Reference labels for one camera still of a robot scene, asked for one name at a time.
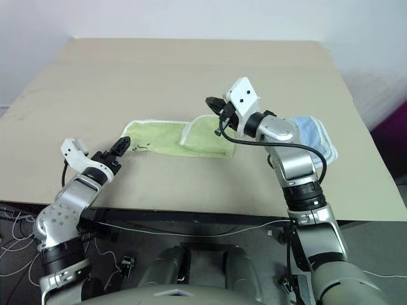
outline light green cloth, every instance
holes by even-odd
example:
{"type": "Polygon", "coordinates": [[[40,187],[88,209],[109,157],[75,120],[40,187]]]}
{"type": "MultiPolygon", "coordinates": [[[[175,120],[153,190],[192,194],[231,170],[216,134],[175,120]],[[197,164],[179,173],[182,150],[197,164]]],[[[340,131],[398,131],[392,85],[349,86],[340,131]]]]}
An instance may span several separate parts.
{"type": "Polygon", "coordinates": [[[133,121],[122,136],[131,138],[134,151],[187,157],[230,158],[235,144],[214,134],[219,126],[217,116],[200,116],[192,122],[133,121]]]}

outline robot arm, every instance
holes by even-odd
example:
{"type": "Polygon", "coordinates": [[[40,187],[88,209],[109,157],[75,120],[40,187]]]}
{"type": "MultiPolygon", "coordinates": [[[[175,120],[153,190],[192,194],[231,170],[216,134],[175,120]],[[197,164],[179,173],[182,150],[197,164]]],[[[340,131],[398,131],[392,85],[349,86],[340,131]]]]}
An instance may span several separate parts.
{"type": "Polygon", "coordinates": [[[239,144],[264,146],[269,153],[293,225],[289,246],[297,266],[312,273],[315,300],[328,305],[386,304],[378,287],[358,267],[347,262],[346,244],[320,185],[326,171],[324,157],[301,145],[299,128],[292,121],[278,118],[270,111],[261,114],[258,100],[249,80],[240,78],[223,99],[210,97],[206,103],[219,115],[216,135],[239,144]],[[256,141],[230,138],[224,132],[227,126],[256,141]],[[320,178],[310,151],[324,165],[320,178]]]}
{"type": "Polygon", "coordinates": [[[64,304],[76,304],[102,293],[96,280],[88,277],[90,262],[83,253],[77,226],[82,212],[120,170],[116,158],[129,146],[130,138],[123,137],[109,151],[97,152],[89,159],[80,140],[66,139],[62,144],[66,162],[81,174],[64,186],[34,225],[36,238],[41,242],[38,252],[45,274],[39,282],[42,304],[59,304],[61,300],[64,304]]]}

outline table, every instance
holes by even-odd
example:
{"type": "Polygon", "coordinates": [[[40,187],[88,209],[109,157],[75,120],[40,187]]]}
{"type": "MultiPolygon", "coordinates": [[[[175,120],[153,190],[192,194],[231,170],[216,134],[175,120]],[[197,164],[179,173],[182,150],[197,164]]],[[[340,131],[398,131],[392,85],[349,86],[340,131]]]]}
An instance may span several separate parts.
{"type": "MultiPolygon", "coordinates": [[[[339,158],[324,194],[337,219],[407,220],[407,211],[352,97],[326,51],[310,41],[73,39],[0,119],[0,200],[53,202],[67,137],[91,153],[110,147],[135,119],[190,121],[210,114],[247,76],[260,106],[281,117],[323,121],[339,158]]],[[[260,147],[232,159],[133,152],[97,207],[286,217],[286,204],[260,147]]],[[[67,179],[75,173],[68,171],[67,179]]]]}

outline blue cloth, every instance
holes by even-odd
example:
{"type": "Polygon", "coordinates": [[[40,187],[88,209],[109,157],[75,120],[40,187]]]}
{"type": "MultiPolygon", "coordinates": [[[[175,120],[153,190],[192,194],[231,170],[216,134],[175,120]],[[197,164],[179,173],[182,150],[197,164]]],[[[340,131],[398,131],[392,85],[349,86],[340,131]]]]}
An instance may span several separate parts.
{"type": "MultiPolygon", "coordinates": [[[[327,164],[330,164],[330,162],[338,158],[338,151],[332,144],[321,121],[312,116],[298,116],[296,118],[290,118],[290,120],[296,123],[300,129],[300,140],[302,144],[318,150],[324,155],[327,164]]],[[[315,167],[322,166],[322,162],[316,154],[311,152],[311,158],[315,167]]]]}

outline dark floor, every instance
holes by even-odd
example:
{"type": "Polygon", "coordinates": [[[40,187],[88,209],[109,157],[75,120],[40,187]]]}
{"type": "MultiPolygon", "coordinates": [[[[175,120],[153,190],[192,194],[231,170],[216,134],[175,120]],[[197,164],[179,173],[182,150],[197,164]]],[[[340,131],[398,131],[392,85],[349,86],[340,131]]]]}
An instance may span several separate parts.
{"type": "MultiPolygon", "coordinates": [[[[400,191],[405,197],[407,187],[403,187],[400,191]]],[[[12,224],[9,221],[0,221],[3,239],[1,244],[11,238],[12,224]]],[[[179,222],[144,222],[139,224],[157,229],[192,234],[196,234],[197,231],[200,234],[218,234],[235,227],[231,225],[203,225],[179,222]]],[[[25,224],[23,230],[29,232],[29,229],[30,224],[25,224]]],[[[115,242],[109,238],[98,239],[97,242],[100,251],[112,250],[119,260],[124,255],[136,257],[135,269],[131,277],[123,283],[123,288],[136,287],[145,268],[152,262],[154,256],[167,247],[179,245],[181,242],[239,245],[246,250],[254,262],[263,288],[265,303],[276,305],[288,304],[286,296],[275,285],[275,281],[286,271],[286,248],[275,239],[276,230],[274,231],[274,236],[268,236],[267,231],[267,228],[253,229],[222,238],[185,238],[121,231],[115,242]]],[[[343,227],[343,235],[349,247],[351,262],[354,262],[364,270],[381,275],[407,275],[406,232],[407,222],[369,222],[357,226],[343,227]]],[[[35,256],[35,253],[34,244],[25,250],[7,253],[0,260],[1,274],[8,274],[20,269],[35,256]]],[[[106,282],[113,268],[113,258],[111,255],[100,257],[95,249],[94,241],[90,243],[86,254],[93,262],[93,275],[100,277],[103,282],[106,282]]],[[[193,250],[190,283],[224,287],[222,263],[221,252],[193,250]]],[[[39,273],[39,261],[36,261],[31,273],[35,282],[38,282],[39,273]]],[[[6,304],[6,300],[9,298],[13,287],[22,275],[23,272],[10,277],[0,278],[1,304],[6,304]]],[[[406,304],[406,278],[383,279],[372,276],[372,279],[385,292],[389,304],[406,304]]],[[[27,274],[24,274],[9,304],[39,303],[39,288],[30,284],[27,274]]]]}

